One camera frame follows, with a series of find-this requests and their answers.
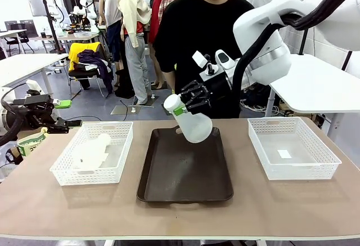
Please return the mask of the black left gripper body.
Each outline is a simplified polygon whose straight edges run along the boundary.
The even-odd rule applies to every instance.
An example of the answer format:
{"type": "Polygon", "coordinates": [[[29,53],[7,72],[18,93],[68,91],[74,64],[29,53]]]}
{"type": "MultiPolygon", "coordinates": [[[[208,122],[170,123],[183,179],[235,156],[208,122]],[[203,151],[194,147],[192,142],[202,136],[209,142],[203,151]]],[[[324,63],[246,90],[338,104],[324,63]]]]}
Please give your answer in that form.
{"type": "Polygon", "coordinates": [[[49,94],[29,96],[24,99],[15,99],[13,107],[21,107],[25,119],[21,129],[37,129],[56,123],[53,98],[49,94]]]}

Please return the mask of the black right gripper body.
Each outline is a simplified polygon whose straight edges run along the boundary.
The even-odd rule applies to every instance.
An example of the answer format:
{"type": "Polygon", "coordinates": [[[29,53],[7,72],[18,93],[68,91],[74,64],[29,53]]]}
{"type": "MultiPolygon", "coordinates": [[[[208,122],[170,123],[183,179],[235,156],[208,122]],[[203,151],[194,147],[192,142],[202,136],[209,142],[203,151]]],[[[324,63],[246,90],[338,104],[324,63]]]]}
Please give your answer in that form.
{"type": "Polygon", "coordinates": [[[201,73],[202,94],[201,99],[209,101],[218,101],[228,96],[232,91],[232,84],[226,73],[216,73],[214,75],[206,75],[201,73]]]}

